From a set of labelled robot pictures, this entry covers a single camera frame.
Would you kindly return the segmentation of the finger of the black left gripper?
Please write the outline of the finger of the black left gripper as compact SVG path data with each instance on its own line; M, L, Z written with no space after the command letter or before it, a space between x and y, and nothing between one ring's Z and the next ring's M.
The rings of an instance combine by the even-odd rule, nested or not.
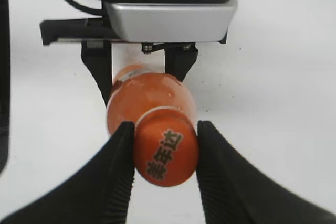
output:
M197 61L198 49L195 44L164 50L165 73L183 82L186 75Z

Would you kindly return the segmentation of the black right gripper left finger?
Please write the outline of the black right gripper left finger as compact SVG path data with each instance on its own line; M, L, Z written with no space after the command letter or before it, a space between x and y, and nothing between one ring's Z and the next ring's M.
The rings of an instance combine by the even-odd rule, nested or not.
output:
M126 223L134 181L134 124L123 122L61 185L1 223Z

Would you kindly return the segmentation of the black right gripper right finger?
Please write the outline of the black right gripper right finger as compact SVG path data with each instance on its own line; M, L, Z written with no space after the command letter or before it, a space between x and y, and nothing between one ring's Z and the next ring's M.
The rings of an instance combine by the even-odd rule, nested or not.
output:
M210 121L197 124L196 170L206 223L335 223L335 214L295 195L248 162Z

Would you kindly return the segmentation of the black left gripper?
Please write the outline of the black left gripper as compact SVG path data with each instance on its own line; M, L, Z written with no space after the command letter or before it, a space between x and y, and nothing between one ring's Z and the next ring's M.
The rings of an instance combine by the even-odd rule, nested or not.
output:
M44 45L61 41L83 41L81 60L94 78L107 106L112 89L111 43L188 43L219 42L225 44L227 29L204 25L162 24L154 28L124 26L114 30L101 18L44 20L39 25Z

